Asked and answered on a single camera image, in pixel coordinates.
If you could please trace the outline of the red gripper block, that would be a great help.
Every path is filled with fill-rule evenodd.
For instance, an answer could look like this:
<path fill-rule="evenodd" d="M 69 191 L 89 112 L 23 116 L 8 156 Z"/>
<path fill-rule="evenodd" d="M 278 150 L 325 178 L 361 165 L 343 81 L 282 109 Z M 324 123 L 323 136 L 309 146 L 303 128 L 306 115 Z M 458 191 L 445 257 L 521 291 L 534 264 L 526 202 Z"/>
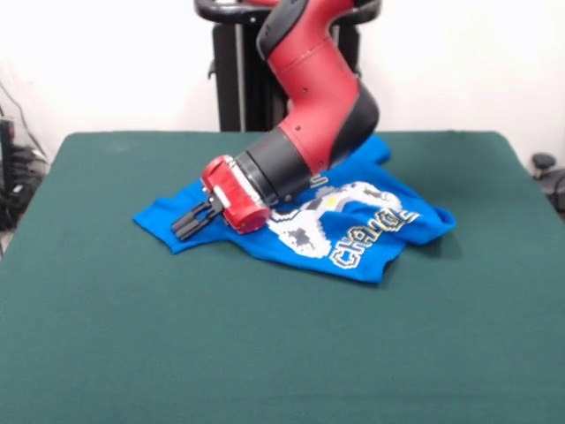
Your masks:
<path fill-rule="evenodd" d="M 237 233 L 255 232 L 267 223 L 270 208 L 233 157 L 220 155 L 213 159 L 202 171 L 201 181 L 210 196 L 220 202 L 224 220 Z M 171 230 L 177 239 L 186 241 L 220 214 L 220 209 L 203 201 L 180 216 Z"/>

